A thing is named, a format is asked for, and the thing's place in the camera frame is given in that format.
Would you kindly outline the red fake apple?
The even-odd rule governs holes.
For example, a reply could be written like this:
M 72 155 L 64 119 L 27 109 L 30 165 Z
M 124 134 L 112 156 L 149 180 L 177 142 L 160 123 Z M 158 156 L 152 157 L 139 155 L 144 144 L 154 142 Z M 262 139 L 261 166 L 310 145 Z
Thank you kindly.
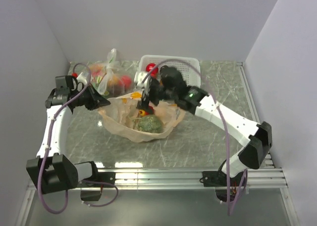
M 154 69 L 154 71 L 151 72 L 151 76 L 156 76 L 158 73 L 158 68 L 155 68 L 156 64 L 155 63 L 149 63 L 146 66 L 146 72 L 151 72 L 152 69 Z
M 151 114 L 154 114 L 154 110 L 139 110 L 138 111 L 138 117 L 144 117 L 144 116 L 147 116 L 147 115 L 151 115 Z

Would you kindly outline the green netted fake melon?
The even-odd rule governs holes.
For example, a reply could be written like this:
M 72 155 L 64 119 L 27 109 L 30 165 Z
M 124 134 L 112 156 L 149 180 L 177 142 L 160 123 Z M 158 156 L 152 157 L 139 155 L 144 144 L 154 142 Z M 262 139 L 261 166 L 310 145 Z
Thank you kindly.
M 154 114 L 146 115 L 138 120 L 136 129 L 147 133 L 162 133 L 163 122 Z

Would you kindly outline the beige plastic bag orange prints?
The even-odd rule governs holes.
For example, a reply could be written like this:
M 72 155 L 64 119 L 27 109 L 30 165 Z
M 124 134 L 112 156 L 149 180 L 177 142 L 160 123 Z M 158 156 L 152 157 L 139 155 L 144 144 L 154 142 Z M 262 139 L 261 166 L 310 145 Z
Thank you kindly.
M 160 101 L 154 108 L 154 115 L 163 122 L 162 133 L 147 133 L 138 131 L 136 125 L 138 117 L 137 102 L 141 99 L 141 92 L 132 92 L 123 96 L 109 98 L 110 105 L 98 109 L 103 118 L 103 125 L 110 133 L 127 138 L 132 142 L 149 142 L 166 138 L 172 130 L 183 120 L 185 111 L 165 101 Z

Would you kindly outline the white perforated plastic basket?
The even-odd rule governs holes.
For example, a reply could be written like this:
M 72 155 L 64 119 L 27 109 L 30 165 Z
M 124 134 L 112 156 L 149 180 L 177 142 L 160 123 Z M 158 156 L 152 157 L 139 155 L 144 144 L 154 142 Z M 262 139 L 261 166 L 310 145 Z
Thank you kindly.
M 158 64 L 166 59 L 179 59 L 179 60 L 183 60 L 187 64 L 183 64 L 179 61 L 169 61 L 160 65 L 158 67 L 159 69 L 163 65 L 175 67 L 177 68 L 178 71 L 181 72 L 183 79 L 187 85 L 197 86 L 197 87 L 201 86 L 200 76 L 191 67 L 188 66 L 188 63 L 189 63 L 195 68 L 195 70 L 197 70 L 199 73 L 201 72 L 199 61 L 196 58 L 192 58 L 192 57 L 144 55 L 141 57 L 136 73 L 139 73 L 141 71 L 146 71 L 146 67 L 150 63 Z

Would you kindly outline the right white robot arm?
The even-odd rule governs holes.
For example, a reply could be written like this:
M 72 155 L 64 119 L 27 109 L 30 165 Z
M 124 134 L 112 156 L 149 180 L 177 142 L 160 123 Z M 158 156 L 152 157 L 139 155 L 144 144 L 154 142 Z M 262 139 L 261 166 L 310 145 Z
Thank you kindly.
M 156 80 L 149 72 L 136 73 L 134 83 L 142 90 L 138 109 L 148 111 L 150 103 L 157 106 L 161 100 L 172 100 L 182 110 L 213 123 L 223 129 L 226 136 L 235 138 L 242 148 L 219 169 L 218 180 L 224 186 L 231 185 L 239 173 L 260 168 L 272 147 L 269 123 L 249 120 L 216 101 L 203 89 L 187 85 L 175 67 L 162 66 L 159 74 L 160 79 Z

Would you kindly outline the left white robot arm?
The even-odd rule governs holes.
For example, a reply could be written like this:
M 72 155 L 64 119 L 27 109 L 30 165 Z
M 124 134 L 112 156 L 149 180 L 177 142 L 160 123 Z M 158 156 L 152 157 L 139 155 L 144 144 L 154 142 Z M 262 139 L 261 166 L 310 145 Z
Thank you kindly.
M 45 102 L 47 124 L 42 144 L 36 157 L 26 164 L 32 182 L 42 194 L 73 189 L 80 181 L 88 187 L 98 185 L 100 175 L 93 161 L 74 164 L 65 156 L 67 131 L 76 107 L 92 111 L 110 105 L 92 85 L 78 91 L 79 81 L 72 75 L 58 76 L 55 83 L 56 88 Z

